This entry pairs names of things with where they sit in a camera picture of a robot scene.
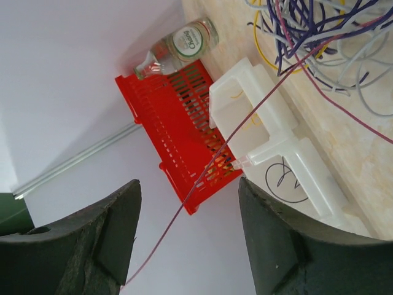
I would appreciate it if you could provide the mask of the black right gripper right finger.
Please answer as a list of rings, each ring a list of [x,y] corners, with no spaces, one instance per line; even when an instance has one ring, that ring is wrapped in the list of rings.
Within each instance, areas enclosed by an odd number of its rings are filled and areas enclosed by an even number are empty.
[[[392,242],[346,232],[247,178],[238,188],[257,294],[392,294]]]

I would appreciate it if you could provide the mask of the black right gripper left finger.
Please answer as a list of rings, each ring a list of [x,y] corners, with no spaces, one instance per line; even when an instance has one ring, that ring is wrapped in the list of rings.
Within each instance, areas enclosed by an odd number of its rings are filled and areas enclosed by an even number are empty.
[[[134,179],[25,234],[1,237],[1,294],[119,294],[141,211]]]

